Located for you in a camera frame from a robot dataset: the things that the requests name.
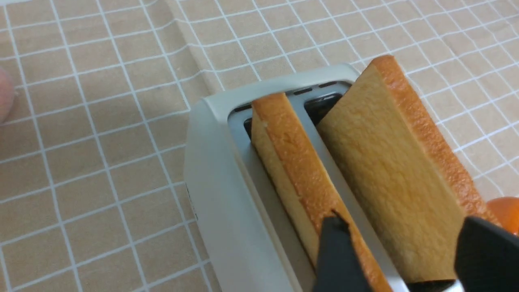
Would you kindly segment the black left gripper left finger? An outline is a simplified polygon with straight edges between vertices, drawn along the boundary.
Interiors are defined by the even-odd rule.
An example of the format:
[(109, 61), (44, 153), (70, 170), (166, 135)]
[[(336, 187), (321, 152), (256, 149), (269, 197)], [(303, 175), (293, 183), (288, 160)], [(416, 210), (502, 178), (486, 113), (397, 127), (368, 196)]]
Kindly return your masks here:
[(314, 292), (371, 292), (353, 245), (353, 232), (339, 215), (323, 218)]

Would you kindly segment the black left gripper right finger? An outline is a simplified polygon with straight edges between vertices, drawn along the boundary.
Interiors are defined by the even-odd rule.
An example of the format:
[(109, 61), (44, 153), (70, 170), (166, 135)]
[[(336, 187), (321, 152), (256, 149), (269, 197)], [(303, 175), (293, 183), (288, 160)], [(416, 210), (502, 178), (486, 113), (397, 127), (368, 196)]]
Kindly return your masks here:
[(519, 239), (482, 218), (466, 217), (454, 270), (465, 292), (517, 292)]

